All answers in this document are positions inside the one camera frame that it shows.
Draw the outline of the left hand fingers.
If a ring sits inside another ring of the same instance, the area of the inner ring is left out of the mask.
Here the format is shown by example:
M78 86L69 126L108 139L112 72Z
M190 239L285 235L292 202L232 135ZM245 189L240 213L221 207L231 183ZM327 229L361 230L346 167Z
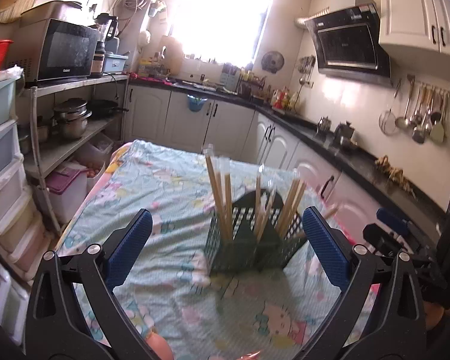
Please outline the left hand fingers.
M167 341L161 337L155 330L151 330L145 336L146 344L153 350L161 360L173 360L175 357ZM240 357L240 360L259 359L260 352L247 353Z

